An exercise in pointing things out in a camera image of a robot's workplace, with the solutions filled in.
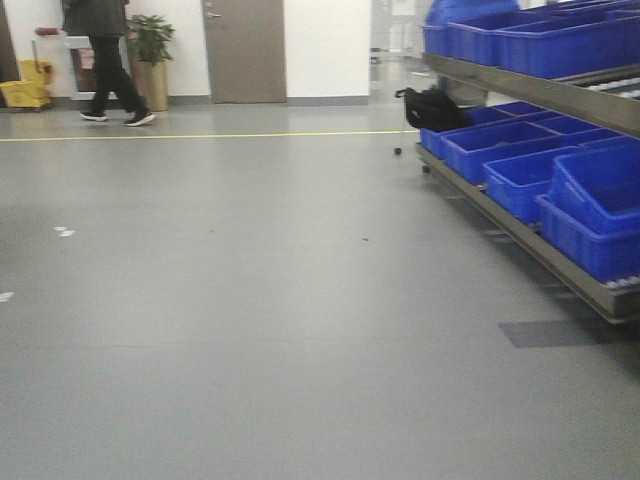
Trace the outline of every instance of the black pants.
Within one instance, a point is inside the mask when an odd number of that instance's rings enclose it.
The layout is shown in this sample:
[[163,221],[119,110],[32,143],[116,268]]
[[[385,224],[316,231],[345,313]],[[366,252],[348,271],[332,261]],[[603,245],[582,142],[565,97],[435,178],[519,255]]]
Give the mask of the black pants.
[[93,48],[93,73],[96,77],[96,94],[91,100],[91,110],[103,112],[107,106],[109,92],[115,93],[122,108],[127,112],[147,110],[131,77],[122,67],[120,38],[89,36],[89,42]]

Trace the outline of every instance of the gray door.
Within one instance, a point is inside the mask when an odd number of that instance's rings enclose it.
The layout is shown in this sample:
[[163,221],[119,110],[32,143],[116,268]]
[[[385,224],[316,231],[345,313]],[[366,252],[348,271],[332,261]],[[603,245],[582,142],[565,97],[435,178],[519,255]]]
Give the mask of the gray door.
[[13,52],[9,24],[4,11],[4,2],[0,0],[0,82],[20,80],[16,56]]
[[283,0],[202,0],[214,103],[286,101]]

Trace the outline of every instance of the metal shelf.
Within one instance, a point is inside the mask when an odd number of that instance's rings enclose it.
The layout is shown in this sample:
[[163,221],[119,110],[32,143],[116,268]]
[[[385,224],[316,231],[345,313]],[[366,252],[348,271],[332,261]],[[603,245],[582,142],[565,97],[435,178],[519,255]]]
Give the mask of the metal shelf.
[[593,82],[640,76],[640,64],[545,80],[430,53],[423,59],[444,77],[640,137],[640,101],[584,88]]
[[[546,80],[429,53],[425,53],[423,58],[433,71],[444,77],[640,137],[640,101],[585,88],[618,79],[639,78],[640,64]],[[463,194],[607,321],[625,323],[640,320],[640,287],[607,288],[442,160],[419,144],[416,148],[431,172]]]
[[431,173],[464,195],[608,322],[617,324],[640,320],[640,288],[608,289],[420,144],[416,145],[416,151]]

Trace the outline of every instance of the blue bin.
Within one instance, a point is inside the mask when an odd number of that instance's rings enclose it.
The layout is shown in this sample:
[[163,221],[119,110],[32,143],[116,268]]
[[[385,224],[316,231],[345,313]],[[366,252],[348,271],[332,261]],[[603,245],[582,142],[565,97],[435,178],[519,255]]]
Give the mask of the blue bin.
[[584,13],[601,12],[627,8],[637,0],[578,0],[572,2],[554,3],[544,7],[530,8],[527,12],[547,15],[580,15]]
[[423,25],[424,51],[436,55],[449,55],[449,27],[447,25]]
[[473,184],[485,182],[483,164],[561,147],[561,136],[529,122],[471,129],[443,139],[444,161]]
[[[512,118],[506,112],[502,110],[498,110],[494,107],[481,107],[474,108],[472,110],[466,110],[465,115],[471,120],[472,126],[484,125],[487,123],[497,122],[500,120],[506,120]],[[421,129],[420,130],[420,143],[426,149],[430,150],[436,157],[440,157],[442,155],[442,151],[440,148],[440,137],[447,132],[434,132],[433,130]]]
[[640,144],[558,158],[549,199],[596,233],[640,233]]
[[518,10],[517,0],[435,0],[423,28],[426,52],[450,55],[449,22]]
[[545,20],[542,15],[521,10],[484,15],[449,23],[449,54],[482,65],[498,64],[494,31]]
[[487,195],[520,221],[538,222],[540,207],[535,198],[549,190],[554,159],[580,150],[563,147],[485,163]]
[[590,140],[580,145],[581,147],[589,150],[602,150],[604,148],[621,147],[623,145],[640,144],[640,139],[635,137],[629,137],[628,135],[614,136],[603,140]]
[[564,115],[535,123],[563,135],[563,142],[567,146],[580,145],[585,142],[608,139],[620,135],[613,130]]
[[546,195],[540,205],[542,237],[601,282],[640,274],[640,231],[599,234],[555,206]]
[[640,62],[630,39],[640,36],[640,17],[574,15],[495,32],[498,65],[542,78],[560,78]]
[[503,105],[496,105],[495,108],[507,112],[509,115],[528,115],[530,113],[540,113],[546,111],[542,107],[526,102],[511,102]]
[[[487,109],[491,109],[493,113],[487,112]],[[541,120],[543,118],[550,118],[557,116],[555,112],[545,110],[535,105],[524,102],[513,102],[504,105],[496,105],[494,107],[479,108],[476,110],[467,111],[467,115],[471,118],[473,125],[470,127],[459,128],[456,130],[450,130],[448,132],[432,132],[429,134],[429,149],[438,158],[444,158],[446,156],[446,146],[443,139],[456,133],[469,132],[477,128],[483,128],[488,126],[497,126],[503,123],[511,123],[514,121],[530,121]]]

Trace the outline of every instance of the potted plant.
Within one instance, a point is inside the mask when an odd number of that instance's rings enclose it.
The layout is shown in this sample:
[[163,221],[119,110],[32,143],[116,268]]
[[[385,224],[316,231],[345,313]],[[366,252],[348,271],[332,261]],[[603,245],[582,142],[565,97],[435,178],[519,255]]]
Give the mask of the potted plant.
[[173,26],[160,15],[134,15],[127,20],[131,56],[138,62],[142,93],[149,108],[167,110],[168,87],[166,61],[173,60],[167,42],[173,38]]

